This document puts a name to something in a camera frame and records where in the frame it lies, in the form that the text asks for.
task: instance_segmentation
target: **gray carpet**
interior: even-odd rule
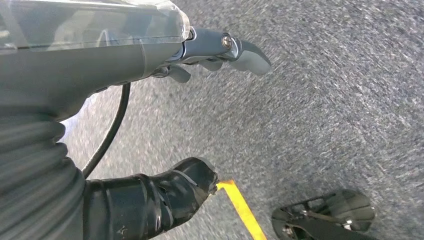
[[[194,66],[187,84],[137,82],[93,178],[152,175],[201,155],[236,181],[269,240],[274,208],[340,188],[371,197],[378,216],[370,235],[424,239],[422,1],[174,2],[192,25],[261,46],[273,71]],[[78,115],[65,141],[79,166],[102,140],[119,94],[102,92]],[[251,237],[220,191],[157,239]]]

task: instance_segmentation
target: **plastic cover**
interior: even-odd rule
[[[169,0],[0,0],[0,54],[182,43],[187,15]]]

